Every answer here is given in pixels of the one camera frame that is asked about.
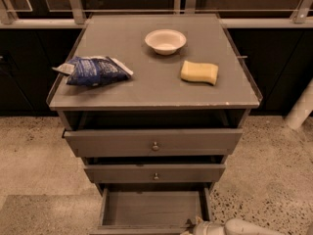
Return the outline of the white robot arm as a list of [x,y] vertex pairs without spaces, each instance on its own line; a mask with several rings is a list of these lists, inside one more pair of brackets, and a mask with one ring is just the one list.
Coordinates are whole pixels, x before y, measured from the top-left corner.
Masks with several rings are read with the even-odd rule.
[[225,224],[197,219],[193,235],[284,235],[238,218],[231,218]]

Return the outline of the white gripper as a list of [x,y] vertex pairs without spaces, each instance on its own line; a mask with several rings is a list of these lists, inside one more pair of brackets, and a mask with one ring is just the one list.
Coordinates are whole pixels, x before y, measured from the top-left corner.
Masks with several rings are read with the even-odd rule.
[[203,221],[200,216],[196,216],[197,225],[193,229],[193,235],[225,235],[224,227],[210,221]]

